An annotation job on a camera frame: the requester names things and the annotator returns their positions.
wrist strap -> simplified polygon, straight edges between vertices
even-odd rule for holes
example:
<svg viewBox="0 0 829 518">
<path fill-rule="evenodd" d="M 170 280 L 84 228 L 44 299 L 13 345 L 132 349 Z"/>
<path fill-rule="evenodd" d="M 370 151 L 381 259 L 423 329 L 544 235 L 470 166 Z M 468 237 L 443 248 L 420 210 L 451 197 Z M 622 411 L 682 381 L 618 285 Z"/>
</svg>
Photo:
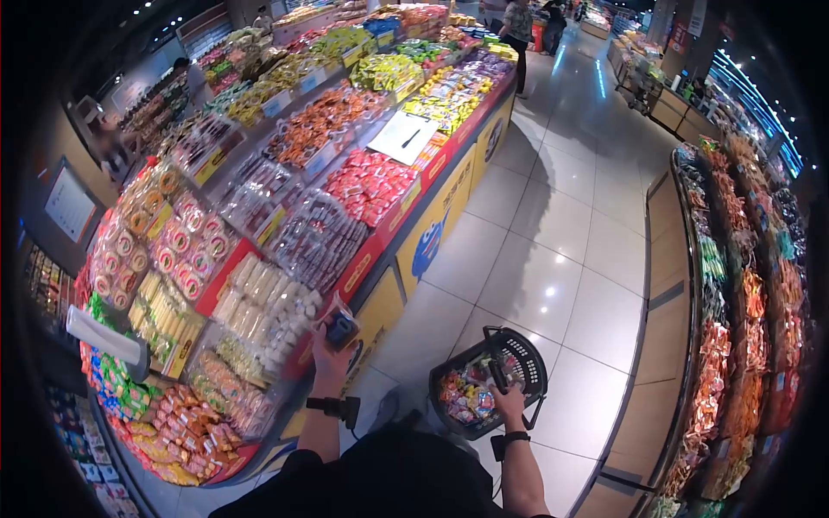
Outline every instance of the wrist strap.
<svg viewBox="0 0 829 518">
<path fill-rule="evenodd" d="M 510 432 L 507 435 L 493 435 L 489 442 L 492 444 L 492 453 L 495 455 L 495 462 L 503 462 L 507 454 L 507 445 L 512 441 L 529 441 L 527 432 Z"/>
</svg>

red sign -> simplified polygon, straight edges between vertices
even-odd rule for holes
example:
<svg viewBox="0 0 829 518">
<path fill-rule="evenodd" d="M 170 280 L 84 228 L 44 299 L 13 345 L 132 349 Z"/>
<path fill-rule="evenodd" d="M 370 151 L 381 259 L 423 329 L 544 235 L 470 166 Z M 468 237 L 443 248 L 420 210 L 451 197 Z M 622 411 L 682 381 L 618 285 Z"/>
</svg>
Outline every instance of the red sign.
<svg viewBox="0 0 829 518">
<path fill-rule="evenodd" d="M 688 27 L 682 22 L 677 22 L 674 26 L 671 40 L 668 42 L 668 48 L 673 49 L 674 52 L 685 54 L 685 41 L 688 37 Z"/>
</svg>

store aisle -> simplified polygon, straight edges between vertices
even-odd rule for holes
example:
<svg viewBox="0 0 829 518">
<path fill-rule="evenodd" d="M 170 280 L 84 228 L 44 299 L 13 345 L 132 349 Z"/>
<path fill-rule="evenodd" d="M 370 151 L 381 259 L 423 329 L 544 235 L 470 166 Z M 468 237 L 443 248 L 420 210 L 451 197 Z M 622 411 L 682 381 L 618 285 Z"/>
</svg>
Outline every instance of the store aisle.
<svg viewBox="0 0 829 518">
<path fill-rule="evenodd" d="M 429 371 L 480 341 L 484 325 L 524 333 L 550 375 L 531 436 L 561 518 L 594 476 L 633 368 L 647 297 L 644 192 L 676 146 L 613 91 L 607 44 L 571 21 L 557 56 L 528 56 L 529 99 L 516 101 L 493 164 L 351 391 L 361 436 L 395 386 L 425 404 Z M 340 435 L 348 449 L 353 437 Z M 473 446 L 497 489 L 489 437 Z M 160 516 L 196 518 L 268 478 L 217 490 L 139 483 Z"/>
</svg>

checkout counter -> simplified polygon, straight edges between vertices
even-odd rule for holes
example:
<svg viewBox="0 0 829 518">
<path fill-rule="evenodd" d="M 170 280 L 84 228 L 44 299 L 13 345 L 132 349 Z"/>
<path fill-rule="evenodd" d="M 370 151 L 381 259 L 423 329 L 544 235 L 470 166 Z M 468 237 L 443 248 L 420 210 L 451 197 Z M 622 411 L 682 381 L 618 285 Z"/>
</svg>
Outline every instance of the checkout counter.
<svg viewBox="0 0 829 518">
<path fill-rule="evenodd" d="M 700 135 L 720 138 L 720 129 L 670 88 L 662 89 L 657 102 L 652 105 L 650 117 L 686 142 L 695 143 Z"/>
</svg>

black shopping basket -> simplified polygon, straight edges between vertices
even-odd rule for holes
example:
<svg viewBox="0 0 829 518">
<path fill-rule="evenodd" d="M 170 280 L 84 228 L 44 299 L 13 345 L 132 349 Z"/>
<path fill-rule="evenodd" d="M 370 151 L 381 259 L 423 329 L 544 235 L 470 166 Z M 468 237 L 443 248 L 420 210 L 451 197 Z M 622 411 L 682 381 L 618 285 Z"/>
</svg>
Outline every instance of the black shopping basket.
<svg viewBox="0 0 829 518">
<path fill-rule="evenodd" d="M 521 378 L 524 382 L 524 408 L 538 401 L 538 406 L 536 406 L 531 421 L 528 422 L 526 417 L 521 416 L 526 429 L 532 430 L 536 425 L 541 403 L 543 403 L 547 394 L 547 370 L 544 367 L 541 354 L 521 333 L 509 327 L 485 326 L 483 335 L 483 341 L 450 358 L 429 372 L 429 401 L 432 402 L 435 413 L 451 432 L 470 441 L 490 433 L 503 424 L 504 418 L 497 411 L 492 412 L 484 420 L 478 420 L 470 424 L 461 423 L 448 414 L 446 403 L 440 400 L 440 393 L 443 390 L 440 381 L 444 376 L 452 370 L 463 370 L 468 363 L 475 360 L 482 353 L 489 351 L 493 358 L 515 357 L 516 364 L 512 368 L 511 374 L 513 377 Z M 493 374 L 493 377 L 498 382 L 497 376 Z"/>
</svg>

